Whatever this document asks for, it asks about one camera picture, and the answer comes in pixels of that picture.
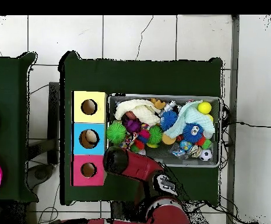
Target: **blue spiky ball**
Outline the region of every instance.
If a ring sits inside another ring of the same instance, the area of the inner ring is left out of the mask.
[[[184,140],[194,144],[203,137],[203,128],[198,123],[186,124],[183,136]]]
[[[164,112],[160,120],[161,129],[163,131],[168,130],[174,125],[177,119],[178,119],[178,114],[176,114],[174,111]]]

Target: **pink block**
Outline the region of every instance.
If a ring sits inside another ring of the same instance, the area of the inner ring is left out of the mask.
[[[82,174],[82,165],[92,163],[96,167],[93,177]],[[73,186],[103,186],[104,168],[103,155],[74,155],[73,161]]]

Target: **table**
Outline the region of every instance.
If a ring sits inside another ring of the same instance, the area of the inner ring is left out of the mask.
[[[61,204],[71,201],[133,201],[139,183],[109,174],[101,187],[71,187],[71,91],[100,91],[153,95],[220,97],[222,61],[113,61],[80,59],[68,51],[60,60],[61,73]],[[217,206],[219,168],[172,167],[187,196],[184,200],[205,200]]]
[[[36,54],[0,58],[0,200],[38,201],[25,183],[27,168],[27,72]]]

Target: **circular hole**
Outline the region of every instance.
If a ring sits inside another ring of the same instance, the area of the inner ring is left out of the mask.
[[[93,149],[99,142],[99,136],[93,129],[86,129],[79,135],[80,144],[86,149]]]
[[[92,163],[85,163],[81,167],[82,175],[91,178],[97,173],[97,167]]]
[[[85,115],[93,115],[97,111],[97,103],[94,100],[85,100],[82,103],[82,112]]]

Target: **plastic wrapper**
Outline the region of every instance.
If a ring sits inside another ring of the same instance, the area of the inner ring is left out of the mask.
[[[186,160],[188,158],[186,151],[184,151],[177,143],[173,144],[169,152],[181,160]]]

